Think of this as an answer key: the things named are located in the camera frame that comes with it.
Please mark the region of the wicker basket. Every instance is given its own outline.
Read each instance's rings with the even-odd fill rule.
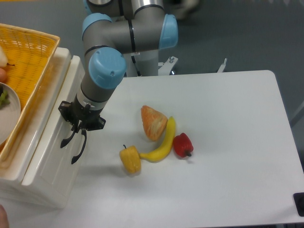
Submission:
[[[0,46],[9,63],[15,65],[4,68],[8,74],[5,83],[17,93],[21,103],[20,118],[0,152],[0,162],[11,152],[11,146],[26,121],[27,113],[59,41],[57,36],[0,24]]]

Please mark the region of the finger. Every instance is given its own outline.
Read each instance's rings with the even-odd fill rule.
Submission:
[[[1,204],[0,204],[0,228],[9,228],[8,215]]]

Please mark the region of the red bell pepper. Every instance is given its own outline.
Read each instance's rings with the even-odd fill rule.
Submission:
[[[191,152],[193,151],[192,143],[185,133],[177,135],[173,139],[173,147],[176,154],[182,158],[185,158],[187,156],[190,157]]]

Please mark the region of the banana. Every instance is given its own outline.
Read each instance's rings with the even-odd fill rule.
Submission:
[[[173,139],[175,137],[175,125],[175,120],[171,116],[168,119],[165,138],[160,147],[149,153],[140,153],[139,157],[150,162],[159,162],[164,159],[170,153],[172,148]]]

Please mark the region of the gray floor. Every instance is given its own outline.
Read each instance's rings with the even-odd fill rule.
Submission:
[[[58,35],[82,60],[85,16],[82,0],[0,3],[0,23]],[[225,58],[227,71],[271,70],[290,117],[304,100],[303,27],[303,0],[205,0],[179,22],[179,43],[160,60],[178,57],[178,74],[216,72]],[[304,121],[293,133],[304,161]]]

